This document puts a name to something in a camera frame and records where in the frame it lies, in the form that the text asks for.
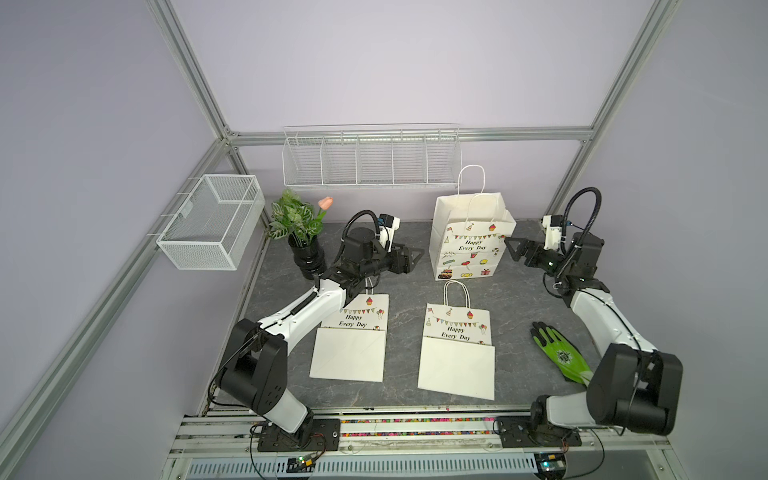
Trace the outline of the white party paper bag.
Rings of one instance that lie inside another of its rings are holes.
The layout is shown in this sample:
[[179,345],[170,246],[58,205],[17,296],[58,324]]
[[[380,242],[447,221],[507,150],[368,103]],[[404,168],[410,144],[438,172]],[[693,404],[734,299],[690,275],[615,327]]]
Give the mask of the white party paper bag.
[[443,301],[429,303],[423,323],[418,387],[495,399],[495,347],[490,312],[471,303],[467,286],[448,280]]

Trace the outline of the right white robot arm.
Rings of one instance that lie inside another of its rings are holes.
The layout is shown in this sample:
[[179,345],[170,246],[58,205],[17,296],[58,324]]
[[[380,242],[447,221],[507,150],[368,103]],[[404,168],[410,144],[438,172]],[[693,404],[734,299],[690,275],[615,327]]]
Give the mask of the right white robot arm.
[[575,372],[576,352],[558,330],[535,322],[535,342],[563,375],[585,383],[583,392],[542,395],[531,406],[531,421],[562,428],[616,426],[635,433],[667,435],[677,415],[683,365],[647,341],[595,276],[603,239],[586,231],[574,235],[567,253],[541,241],[508,238],[512,258],[539,268],[555,280],[558,295],[586,326],[601,356],[593,372]]

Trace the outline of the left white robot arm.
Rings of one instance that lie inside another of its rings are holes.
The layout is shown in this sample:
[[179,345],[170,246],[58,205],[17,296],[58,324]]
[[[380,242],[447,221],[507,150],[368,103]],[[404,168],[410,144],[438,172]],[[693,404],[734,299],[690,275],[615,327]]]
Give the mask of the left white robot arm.
[[235,324],[212,384],[297,443],[311,437],[313,412],[287,389],[288,356],[331,314],[384,272],[410,273],[425,250],[394,242],[385,227],[342,234],[340,254],[301,297],[258,321]]

